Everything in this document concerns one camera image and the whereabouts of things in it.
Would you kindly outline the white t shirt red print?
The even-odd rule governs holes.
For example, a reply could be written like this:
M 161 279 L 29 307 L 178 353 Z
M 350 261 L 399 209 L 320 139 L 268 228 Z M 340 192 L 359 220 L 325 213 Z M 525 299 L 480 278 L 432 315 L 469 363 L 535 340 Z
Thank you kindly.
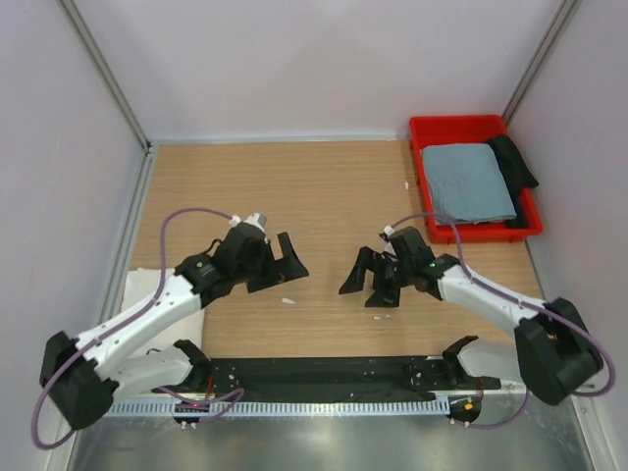
M 143 306 L 149 295 L 156 290 L 160 279 L 160 271 L 153 269 L 137 269 L 129 271 L 123 295 L 121 311 L 126 311 L 136 304 Z M 148 350 L 162 350 L 178 340 L 190 340 L 197 347 L 202 345 L 205 313 L 203 310 L 187 316 L 173 324 L 156 337 L 144 343 L 131 357 L 145 355 Z

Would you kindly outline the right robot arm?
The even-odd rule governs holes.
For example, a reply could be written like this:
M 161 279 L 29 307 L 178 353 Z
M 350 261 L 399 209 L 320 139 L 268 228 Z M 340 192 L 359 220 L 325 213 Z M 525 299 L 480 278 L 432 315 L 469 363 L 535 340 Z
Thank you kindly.
M 359 249 L 340 294 L 363 290 L 371 273 L 368 307 L 397 307 L 401 290 L 413 287 L 480 315 L 514 340 L 507 346 L 469 339 L 453 347 L 453 357 L 442 365 L 451 387 L 463 389 L 476 378 L 497 378 L 521 383 L 537 399 L 557 405 L 602 369 L 601 352 L 588 339 L 570 301 L 545 302 L 507 289 L 468 268 L 460 257 L 435 255 L 413 227 L 387 227 L 381 238 L 383 251 Z

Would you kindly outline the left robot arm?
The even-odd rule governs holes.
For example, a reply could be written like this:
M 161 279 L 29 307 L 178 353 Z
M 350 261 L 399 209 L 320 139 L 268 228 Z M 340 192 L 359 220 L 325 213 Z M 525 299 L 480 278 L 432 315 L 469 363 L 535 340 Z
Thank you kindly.
M 39 382 L 69 426 L 88 428 L 114 403 L 162 387 L 200 391 L 211 362 L 192 340 L 175 340 L 156 353 L 140 350 L 239 284 L 256 292 L 307 277 L 288 234 L 278 240 L 281 258 L 259 228 L 240 223 L 215 242 L 213 253 L 188 256 L 173 274 L 161 276 L 155 293 L 135 306 L 73 339 L 65 332 L 51 337 Z

